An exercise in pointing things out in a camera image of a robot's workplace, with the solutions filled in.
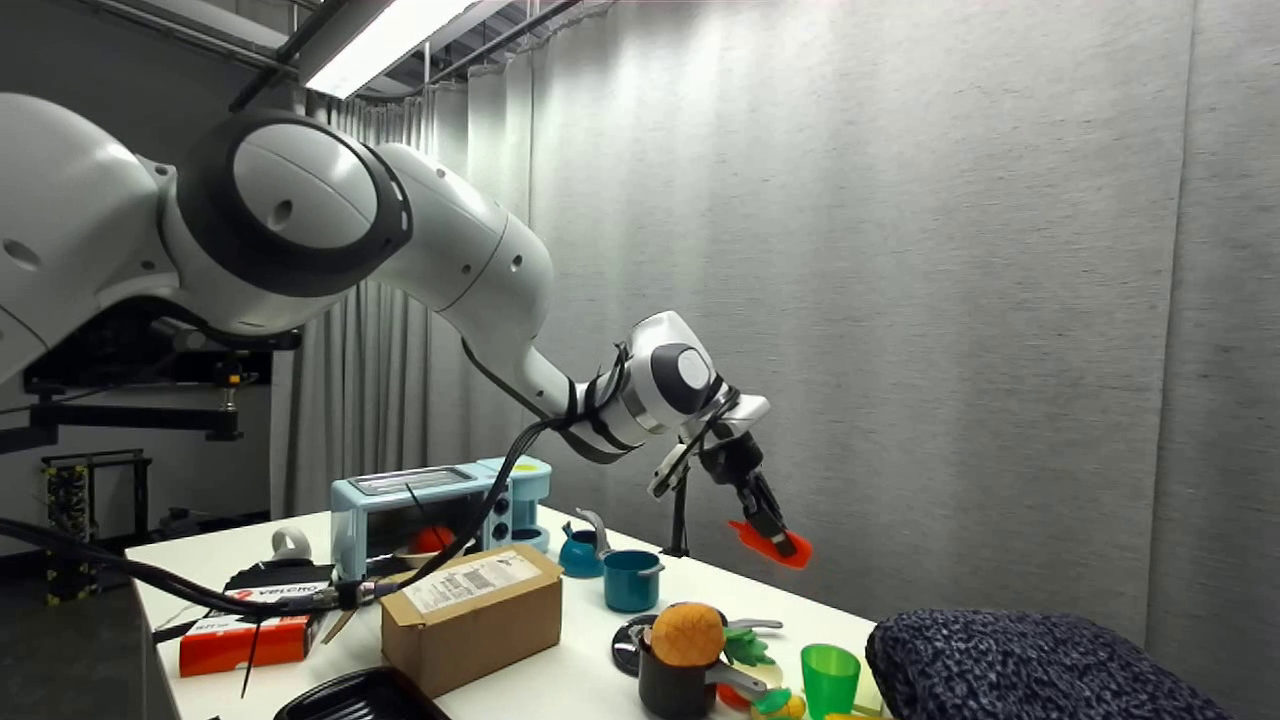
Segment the gray curtain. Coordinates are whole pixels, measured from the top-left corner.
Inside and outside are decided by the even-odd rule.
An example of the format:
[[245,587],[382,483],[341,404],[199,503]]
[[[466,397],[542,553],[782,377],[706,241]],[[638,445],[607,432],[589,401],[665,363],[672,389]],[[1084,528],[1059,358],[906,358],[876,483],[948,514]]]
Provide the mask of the gray curtain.
[[[768,474],[819,558],[693,549],[887,615],[1102,621],[1234,714],[1280,709],[1280,65],[1267,0],[621,0],[368,115],[517,206],[573,377],[676,307],[771,397]],[[425,349],[425,459],[518,410]],[[643,483],[559,439],[552,503],[665,541]]]

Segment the white table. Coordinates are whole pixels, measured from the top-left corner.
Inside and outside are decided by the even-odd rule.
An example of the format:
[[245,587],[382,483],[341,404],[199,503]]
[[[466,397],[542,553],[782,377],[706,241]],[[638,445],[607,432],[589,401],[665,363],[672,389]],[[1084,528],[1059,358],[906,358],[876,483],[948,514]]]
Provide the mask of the white table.
[[[539,528],[552,534],[552,553],[559,549],[559,525],[568,514],[539,507]],[[187,541],[138,544],[127,549],[133,558],[171,566],[202,587],[220,587],[230,571],[270,556],[270,533],[299,528],[310,541],[310,556],[327,558],[327,511],[290,514],[230,533],[209,533]],[[611,549],[652,549],[643,541],[607,533]],[[164,595],[147,584],[136,584],[145,631],[194,621],[199,606],[187,598]],[[699,558],[665,558],[661,602],[672,598],[705,598],[725,615],[771,615],[782,621],[780,631],[761,631],[768,640],[768,654],[780,659],[782,685],[800,688],[800,647],[816,640],[842,645],[858,654],[871,621],[849,615],[839,606],[755,584],[748,577],[699,565]],[[563,631],[559,647],[527,654],[503,672],[491,672],[476,685],[465,685],[437,702],[457,720],[503,720],[503,714],[607,714],[607,720],[643,720],[635,678],[615,672],[607,659],[607,640],[628,615],[604,606],[604,580],[573,580],[563,577]],[[380,606],[364,606],[331,645],[310,645],[299,665],[267,665],[252,668],[247,693],[241,696],[245,672],[223,677],[178,677],[175,672],[175,640],[145,645],[145,702],[151,714],[182,714],[182,720],[270,720],[278,702],[290,696],[382,665],[380,659]],[[858,702],[880,709],[880,693],[871,672],[864,668]]]

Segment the orange ball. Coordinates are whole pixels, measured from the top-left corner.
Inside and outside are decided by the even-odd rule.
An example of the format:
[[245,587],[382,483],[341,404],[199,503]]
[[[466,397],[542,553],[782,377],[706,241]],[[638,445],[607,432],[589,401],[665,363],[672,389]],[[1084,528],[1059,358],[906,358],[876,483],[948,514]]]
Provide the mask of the orange ball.
[[710,602],[672,602],[649,625],[649,645],[668,668],[706,668],[725,651],[725,621]]

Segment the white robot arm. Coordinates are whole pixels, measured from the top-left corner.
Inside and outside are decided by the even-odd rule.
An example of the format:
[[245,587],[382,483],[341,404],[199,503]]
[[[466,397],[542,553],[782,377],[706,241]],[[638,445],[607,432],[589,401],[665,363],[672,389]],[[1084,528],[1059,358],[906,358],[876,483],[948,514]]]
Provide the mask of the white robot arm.
[[364,146],[299,115],[230,115],[178,168],[97,124],[0,91],[0,380],[97,313],[157,295],[227,337],[275,337],[380,276],[465,339],[466,358],[589,459],[699,435],[780,556],[792,533],[761,474],[738,397],[695,330],[649,316],[595,380],[534,351],[552,257],[517,214],[411,146]]

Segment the box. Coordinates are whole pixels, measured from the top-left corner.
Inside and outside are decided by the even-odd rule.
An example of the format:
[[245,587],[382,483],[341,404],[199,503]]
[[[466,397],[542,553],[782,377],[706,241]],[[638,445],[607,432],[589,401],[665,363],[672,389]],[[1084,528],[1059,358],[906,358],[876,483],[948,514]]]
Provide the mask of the box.
[[380,606],[382,659],[445,696],[559,645],[559,565],[506,544],[459,556]]

